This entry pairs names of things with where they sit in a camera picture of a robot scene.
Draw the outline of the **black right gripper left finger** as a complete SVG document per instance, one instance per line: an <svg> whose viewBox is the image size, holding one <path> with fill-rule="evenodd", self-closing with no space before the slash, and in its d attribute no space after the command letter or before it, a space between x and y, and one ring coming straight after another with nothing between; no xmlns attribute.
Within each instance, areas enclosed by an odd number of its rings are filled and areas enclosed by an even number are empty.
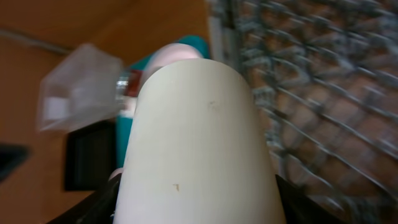
<svg viewBox="0 0 398 224"><path fill-rule="evenodd" d="M111 224L120 181L121 174L118 174L106 185L47 224Z"/></svg>

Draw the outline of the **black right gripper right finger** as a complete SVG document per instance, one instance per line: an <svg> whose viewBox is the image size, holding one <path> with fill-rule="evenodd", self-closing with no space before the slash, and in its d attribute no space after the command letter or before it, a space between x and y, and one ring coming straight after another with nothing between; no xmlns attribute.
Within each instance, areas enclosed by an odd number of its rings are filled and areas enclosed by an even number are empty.
<svg viewBox="0 0 398 224"><path fill-rule="evenodd" d="M345 224L279 175L275 178L287 224Z"/></svg>

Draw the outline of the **cream white cup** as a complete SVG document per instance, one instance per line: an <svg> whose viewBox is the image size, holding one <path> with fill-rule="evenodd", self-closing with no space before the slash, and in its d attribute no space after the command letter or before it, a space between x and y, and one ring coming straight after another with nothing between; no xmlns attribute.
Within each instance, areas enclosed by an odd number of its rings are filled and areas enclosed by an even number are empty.
<svg viewBox="0 0 398 224"><path fill-rule="evenodd" d="M198 58L145 82L114 222L285 222L259 115L239 73Z"/></svg>

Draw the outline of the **pink round plate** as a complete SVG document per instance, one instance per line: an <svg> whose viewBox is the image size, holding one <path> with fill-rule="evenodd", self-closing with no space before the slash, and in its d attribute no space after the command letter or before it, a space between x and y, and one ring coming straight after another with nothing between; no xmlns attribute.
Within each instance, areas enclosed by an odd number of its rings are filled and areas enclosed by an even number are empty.
<svg viewBox="0 0 398 224"><path fill-rule="evenodd" d="M139 94L137 97L137 102L136 106L134 108L134 114L133 114L133 119L136 116L137 113L137 108L138 108L138 113L140 114L140 92L142 87L145 87L146 81L150 79L151 76L153 76L154 73L156 73L158 70L160 70L163 67L169 66L170 64L176 63L178 61L182 60L192 60L192 59L198 59L198 58L204 58L203 55L194 47L186 44L169 44L166 45L165 47L162 47L160 50L156 51L156 53L150 58L148 64L146 65L142 77L140 79L139 83ZM171 72L160 72L159 74L164 75L166 74L168 77L171 75L181 75L183 72L181 72L181 69L173 69ZM169 103L170 99L172 99L172 95L169 92L172 92L171 88L166 88L164 86L161 86L161 88L158 90L149 88L148 90L156 90L156 92L160 92L161 90L166 93L165 97L161 97L161 105L164 103Z"/></svg>

